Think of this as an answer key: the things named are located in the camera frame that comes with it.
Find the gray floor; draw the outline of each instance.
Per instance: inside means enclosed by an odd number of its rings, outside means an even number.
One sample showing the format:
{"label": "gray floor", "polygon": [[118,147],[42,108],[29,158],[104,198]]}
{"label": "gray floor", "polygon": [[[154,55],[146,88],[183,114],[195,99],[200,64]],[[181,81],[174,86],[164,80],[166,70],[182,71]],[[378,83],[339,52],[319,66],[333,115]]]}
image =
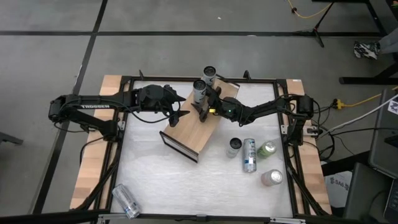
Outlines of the gray floor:
{"label": "gray floor", "polygon": [[[293,1],[309,15],[326,3]],[[100,0],[0,0],[0,30],[93,29]],[[384,1],[373,4],[386,29],[397,26]],[[311,28],[319,17],[300,19],[287,1],[109,1],[100,30],[238,30],[294,31]],[[365,5],[338,3],[326,17],[323,31],[376,31]],[[0,216],[29,211],[57,130],[47,119],[50,100],[72,91],[89,37],[0,36],[0,131],[24,140],[22,146],[1,144]],[[389,55],[377,61],[354,58],[352,38],[301,37],[98,37],[81,94],[98,94],[103,75],[199,76],[213,65],[226,77],[302,79],[305,91],[322,106],[334,98],[355,103],[389,86],[343,86],[338,77],[370,77],[391,64]],[[378,104],[332,111],[326,127],[355,118]],[[351,128],[374,125],[370,116]],[[359,153],[369,148],[371,133],[342,136]],[[68,134],[44,211],[68,209],[78,173],[78,151],[85,134]],[[329,139],[318,141],[320,148]],[[349,156],[338,141],[333,160]]]}

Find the white table surface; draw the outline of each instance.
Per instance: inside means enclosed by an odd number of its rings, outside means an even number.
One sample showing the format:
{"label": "white table surface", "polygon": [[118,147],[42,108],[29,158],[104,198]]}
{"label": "white table surface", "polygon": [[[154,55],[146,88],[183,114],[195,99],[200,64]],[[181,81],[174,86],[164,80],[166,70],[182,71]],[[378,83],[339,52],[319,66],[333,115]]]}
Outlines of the white table surface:
{"label": "white table surface", "polygon": [[[134,88],[150,84],[169,84],[182,97],[187,97],[192,91],[192,83],[189,82],[136,81]],[[271,84],[240,85],[237,99],[247,106],[275,99]],[[138,115],[152,121],[164,117],[161,113]],[[159,131],[167,125],[168,120],[146,124],[132,115],[127,119],[116,184],[124,184],[133,193],[143,213],[292,217],[276,114],[259,118],[242,128],[238,123],[222,118],[201,152],[198,164],[163,143]],[[242,169],[242,149],[234,159],[226,157],[225,150],[234,137],[242,141],[253,138],[256,147],[271,140],[278,150],[266,160],[257,159],[257,171],[248,174]],[[260,177],[271,169],[280,170],[284,181],[280,185],[266,187]],[[111,211],[123,212],[115,200]]]}

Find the sticker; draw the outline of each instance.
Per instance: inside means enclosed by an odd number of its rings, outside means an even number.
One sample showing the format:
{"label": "sticker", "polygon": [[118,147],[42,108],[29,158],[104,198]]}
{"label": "sticker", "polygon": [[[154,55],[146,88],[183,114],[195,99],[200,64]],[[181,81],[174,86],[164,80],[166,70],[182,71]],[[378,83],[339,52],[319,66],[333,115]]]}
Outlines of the sticker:
{"label": "sticker", "polygon": [[398,103],[391,100],[390,103],[388,104],[388,111],[394,113],[394,114],[398,114]]}

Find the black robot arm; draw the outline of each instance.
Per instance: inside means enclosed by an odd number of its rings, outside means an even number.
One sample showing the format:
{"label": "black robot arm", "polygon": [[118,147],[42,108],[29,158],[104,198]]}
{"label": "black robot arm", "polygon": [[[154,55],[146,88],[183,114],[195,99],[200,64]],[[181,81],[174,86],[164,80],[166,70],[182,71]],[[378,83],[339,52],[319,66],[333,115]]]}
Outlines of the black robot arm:
{"label": "black robot arm", "polygon": [[119,92],[111,96],[81,96],[63,95],[51,101],[49,119],[54,123],[72,121],[80,124],[81,128],[88,131],[89,128],[98,130],[105,141],[114,141],[118,132],[116,121],[103,121],[79,109],[114,109],[118,112],[133,113],[141,111],[162,112],[169,119],[171,127],[174,127],[179,117],[189,111],[174,111],[173,103],[185,101],[185,98],[177,95],[169,85],[164,87],[148,85],[144,88]]}
{"label": "black robot arm", "polygon": [[[208,96],[208,109],[202,110],[200,107],[194,107],[200,113],[200,120],[204,122],[209,111],[215,115],[220,115],[232,122],[237,121],[240,126],[252,123],[257,118],[267,116],[273,113],[284,113],[293,118],[293,124],[287,128],[287,141],[291,144],[301,146],[303,144],[303,128],[307,120],[313,116],[313,99],[307,95],[282,95],[275,100],[263,103],[255,107],[243,105],[233,97],[219,98],[221,89],[212,89],[207,86],[206,95]],[[296,113],[289,110],[288,105],[296,102]]]}

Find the silver can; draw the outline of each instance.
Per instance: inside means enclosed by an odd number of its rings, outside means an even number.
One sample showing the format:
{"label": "silver can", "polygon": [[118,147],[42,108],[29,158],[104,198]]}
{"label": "silver can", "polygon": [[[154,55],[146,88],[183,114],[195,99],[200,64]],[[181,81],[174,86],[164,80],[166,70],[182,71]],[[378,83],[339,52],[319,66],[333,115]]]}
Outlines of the silver can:
{"label": "silver can", "polygon": [[193,102],[196,105],[203,106],[206,96],[206,83],[203,80],[193,82]]}
{"label": "silver can", "polygon": [[235,158],[241,148],[242,141],[238,138],[232,138],[229,141],[229,148],[226,150],[226,156],[229,158]]}
{"label": "silver can", "polygon": [[136,218],[141,213],[141,208],[132,193],[123,184],[117,185],[112,190],[113,197],[119,202],[129,219]]}
{"label": "silver can", "polygon": [[284,177],[282,173],[277,169],[272,169],[261,175],[261,182],[265,186],[273,186],[282,183]]}
{"label": "silver can", "polygon": [[243,171],[255,172],[256,165],[256,143],[254,139],[243,140]]}
{"label": "silver can", "polygon": [[212,66],[207,66],[203,70],[203,81],[210,87],[214,86],[214,81],[216,79],[216,69]]}
{"label": "silver can", "polygon": [[264,142],[263,145],[257,150],[257,156],[261,159],[267,159],[276,152],[276,145],[272,141]]}

